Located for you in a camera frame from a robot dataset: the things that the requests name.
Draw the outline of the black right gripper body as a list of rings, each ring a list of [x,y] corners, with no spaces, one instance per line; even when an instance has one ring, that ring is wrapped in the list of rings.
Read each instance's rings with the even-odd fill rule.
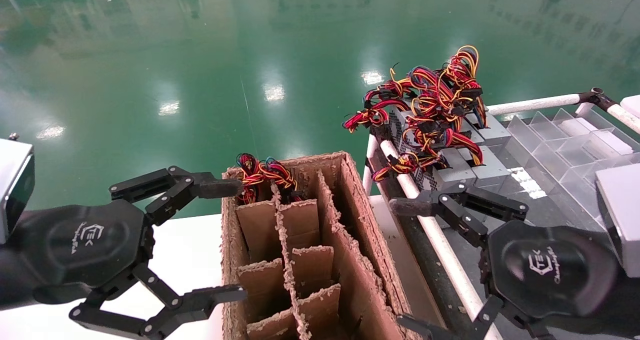
[[[604,233],[570,226],[502,224],[487,236],[489,289],[525,318],[587,317],[617,282]]]

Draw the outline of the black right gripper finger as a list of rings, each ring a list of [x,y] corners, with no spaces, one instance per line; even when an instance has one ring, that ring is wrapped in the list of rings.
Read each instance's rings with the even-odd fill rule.
[[[444,190],[423,190],[416,198],[393,198],[390,208],[396,215],[407,217],[441,217],[475,248],[487,246],[488,229],[469,211],[493,217],[502,222],[524,221],[525,203],[464,183]]]
[[[556,311],[556,299],[548,294],[516,293],[514,295],[490,294],[487,301],[471,322],[471,330],[454,333],[445,328],[418,320],[407,313],[398,315],[397,323],[414,333],[418,333],[427,340],[486,340],[491,326],[498,315],[512,319],[516,325],[521,325],[533,340],[554,340],[544,318]]]

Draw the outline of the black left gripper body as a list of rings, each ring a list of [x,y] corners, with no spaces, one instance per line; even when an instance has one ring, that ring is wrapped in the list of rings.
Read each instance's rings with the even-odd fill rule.
[[[13,305],[60,305],[93,291],[114,298],[153,256],[146,214],[123,199],[25,211],[13,230]]]

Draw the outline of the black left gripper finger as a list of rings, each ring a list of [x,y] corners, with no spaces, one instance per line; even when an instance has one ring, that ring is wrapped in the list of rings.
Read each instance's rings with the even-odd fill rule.
[[[243,190],[240,179],[217,179],[211,172],[190,173],[178,166],[159,169],[109,188],[110,198],[134,204],[156,196],[146,208],[148,223],[161,226],[196,198],[235,197]]]
[[[149,319],[102,310],[110,296],[123,294],[128,287],[141,283],[163,303],[163,308]],[[92,290],[85,301],[73,308],[69,318],[85,329],[133,340],[165,340],[183,324],[208,320],[215,307],[247,298],[238,284],[194,289],[179,296],[147,264],[126,269],[122,275],[100,289]]]

